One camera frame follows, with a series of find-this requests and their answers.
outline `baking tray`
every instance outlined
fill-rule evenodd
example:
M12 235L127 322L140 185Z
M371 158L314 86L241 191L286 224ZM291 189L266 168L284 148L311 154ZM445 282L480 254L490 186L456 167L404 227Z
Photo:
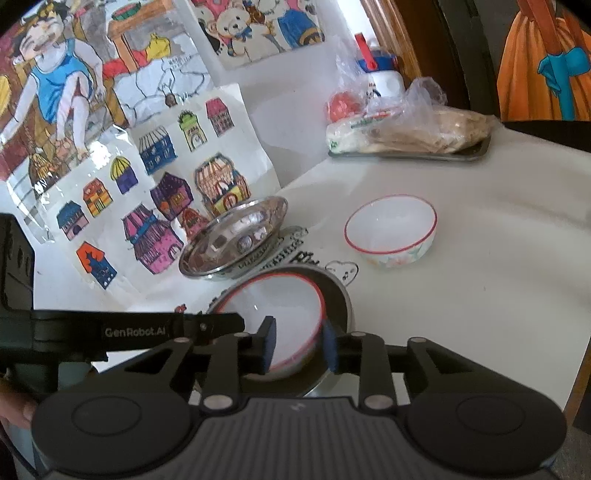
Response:
M391 152L391 153L332 153L332 158L392 158L397 160L437 160L437 161L461 161L470 162L480 160L491 144L491 137L488 136L472 147L465 148L456 153L423 153L423 152Z

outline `metal bolt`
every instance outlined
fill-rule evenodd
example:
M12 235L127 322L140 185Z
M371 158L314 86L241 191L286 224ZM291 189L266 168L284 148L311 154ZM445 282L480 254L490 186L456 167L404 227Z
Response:
M386 410L394 406L394 400L386 395L370 395L365 399L365 406L372 410Z
M209 410L227 410L233 403L232 399L227 395L209 395L208 398L203 400L203 405Z

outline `drawing of house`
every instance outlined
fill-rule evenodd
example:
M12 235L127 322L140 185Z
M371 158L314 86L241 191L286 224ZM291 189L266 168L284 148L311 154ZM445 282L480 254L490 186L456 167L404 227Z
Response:
M90 243L84 242L76 250L76 254L87 273L92 274L101 287L105 290L113 281L117 272L105 258L105 252L93 247Z
M195 185L203 196L205 208L213 217L251 196L246 179L234 168L232 160L221 153L195 170Z
M178 118L178 125L185 134L185 139L191 152L207 141L205 133L199 125L197 115L193 112L189 112L188 110L183 111Z
M154 275L172 265L183 249L170 222L158 220L143 203L123 219L123 226L125 238L134 246L135 259Z
M191 241L209 223L209 219L192 208L183 211L180 218L181 227L187 232L187 240Z
M119 191L125 195L131 187L138 184L131 163L125 157L115 157L111 164L111 180L117 183Z
M68 240L80 233L88 225L86 215L82 212L82 207L76 202L69 201L57 213L57 226L63 230Z
M177 158L173 142L164 127L158 127L139 139L139 156L148 175Z
M166 172L150 196L167 220L174 220L193 201L191 187L179 177Z
M113 199L107 192L105 185L99 179L94 179L84 187L82 198L93 217L97 217L100 212L113 203Z
M234 126L228 107L224 105L221 98L208 100L205 102L205 108L207 110L207 118L212 123L213 129L216 131L218 137Z

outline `drawing of girl in blue dress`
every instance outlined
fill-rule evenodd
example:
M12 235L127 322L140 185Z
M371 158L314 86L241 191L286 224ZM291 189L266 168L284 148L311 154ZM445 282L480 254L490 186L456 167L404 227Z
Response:
M90 112L90 100L101 102L106 90L103 85L103 63L95 49L76 38L58 42L69 20L65 4L47 1L37 13L25 19L12 41L13 63L35 60L35 66L22 89L13 118L0 134L0 150L15 135L25 121L35 97L41 116L56 126L56 155L65 160L72 142L66 138L66 121L72 114L72 136L77 162L88 156L85 132ZM95 74L96 85L93 88Z

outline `blue bow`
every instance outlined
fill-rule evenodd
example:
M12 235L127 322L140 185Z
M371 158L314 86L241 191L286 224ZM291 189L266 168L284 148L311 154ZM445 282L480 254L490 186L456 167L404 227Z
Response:
M568 53L546 55L538 66L538 73L546 79L546 85L558 98L562 120L575 119L573 90L570 77L582 75L591 70L591 64L585 51L575 47Z
M252 38L252 28L246 27L239 34L234 35L234 38L236 40L242 40L242 41L246 41L247 38Z

